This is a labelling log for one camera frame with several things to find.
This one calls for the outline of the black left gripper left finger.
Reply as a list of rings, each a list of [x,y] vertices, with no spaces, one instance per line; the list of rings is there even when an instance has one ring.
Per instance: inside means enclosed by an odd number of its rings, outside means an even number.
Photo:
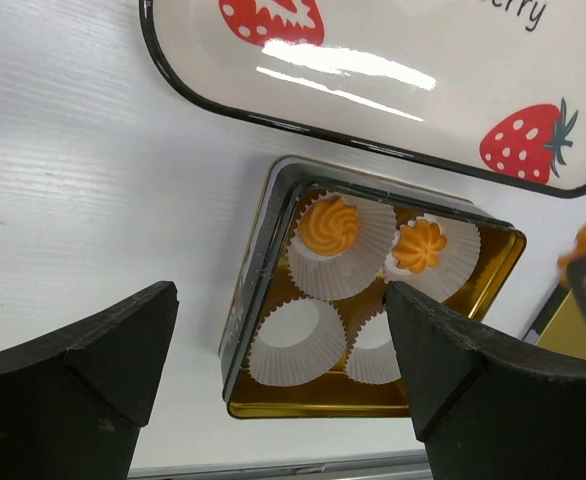
[[[178,313],[159,281],[0,351],[0,479],[125,479]]]

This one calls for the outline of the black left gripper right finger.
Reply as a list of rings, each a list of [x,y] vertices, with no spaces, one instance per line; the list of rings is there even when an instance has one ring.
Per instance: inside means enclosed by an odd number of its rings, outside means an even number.
[[[415,437],[436,479],[586,479],[586,360],[385,294]]]

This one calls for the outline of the orange swirl cookie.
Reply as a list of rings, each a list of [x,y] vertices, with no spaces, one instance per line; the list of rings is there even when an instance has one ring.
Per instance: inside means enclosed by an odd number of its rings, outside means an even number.
[[[418,275],[440,264],[440,255],[447,245],[440,225],[422,218],[400,228],[391,256],[398,269]]]

